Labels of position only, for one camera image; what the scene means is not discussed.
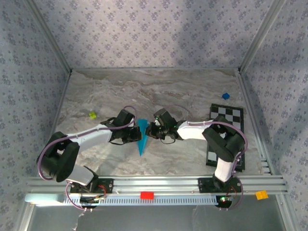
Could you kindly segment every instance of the black and white checkerboard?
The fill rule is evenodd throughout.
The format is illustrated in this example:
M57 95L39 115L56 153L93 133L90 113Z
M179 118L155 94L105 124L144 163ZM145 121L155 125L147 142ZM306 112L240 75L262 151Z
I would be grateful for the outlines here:
M234 126L244 132L244 110L240 107L230 107L219 104L212 104L210 108L210 119L215 119L217 116L223 116L230 121ZM217 166L218 157L212 148L207 146L206 165ZM235 168L236 171L242 172L245 170L245 154L240 157L240 161Z

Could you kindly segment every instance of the green small block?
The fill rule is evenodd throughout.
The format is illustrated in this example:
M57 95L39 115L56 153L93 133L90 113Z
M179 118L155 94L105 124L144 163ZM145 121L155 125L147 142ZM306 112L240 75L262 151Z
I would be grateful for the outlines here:
M90 116L91 119L95 119L96 118L95 112L90 112L89 116Z

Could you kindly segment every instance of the yellow cube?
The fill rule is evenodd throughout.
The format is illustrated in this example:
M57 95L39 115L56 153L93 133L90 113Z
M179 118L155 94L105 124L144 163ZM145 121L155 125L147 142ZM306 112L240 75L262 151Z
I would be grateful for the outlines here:
M95 112L90 112L89 116L90 116L91 119L95 119L96 118Z
M257 200L263 200L263 199L268 199L268 194L266 193L266 191L258 191L256 192L256 197Z

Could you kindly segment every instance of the marble surface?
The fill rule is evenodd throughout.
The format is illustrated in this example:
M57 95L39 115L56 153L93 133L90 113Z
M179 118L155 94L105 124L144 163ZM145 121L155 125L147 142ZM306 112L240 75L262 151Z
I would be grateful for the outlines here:
M228 92L229 100L222 99ZM168 110L176 120L208 120L212 103L245 108L237 78L215 70L99 70L73 72L61 108L56 130L74 133L96 126L116 116L126 105L134 105L138 118L153 121L153 113L163 106L180 104ZM95 111L97 118L90 119ZM245 111L245 134L249 140L246 171L262 174L251 121ZM206 166L206 141L186 140L164 145L148 138L143 155L136 143L123 146L101 144L80 153L77 164L86 165L99 175L197 175L213 174Z

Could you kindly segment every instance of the patterned wallpaper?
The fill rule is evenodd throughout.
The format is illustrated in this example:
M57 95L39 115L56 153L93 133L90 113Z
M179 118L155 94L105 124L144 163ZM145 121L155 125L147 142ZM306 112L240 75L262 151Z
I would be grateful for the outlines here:
M308 230L308 3L287 1L248 67L250 93L275 167Z
M10 231L67 75L23 2L0 8L0 230Z
M237 67L272 0L36 0L71 68Z

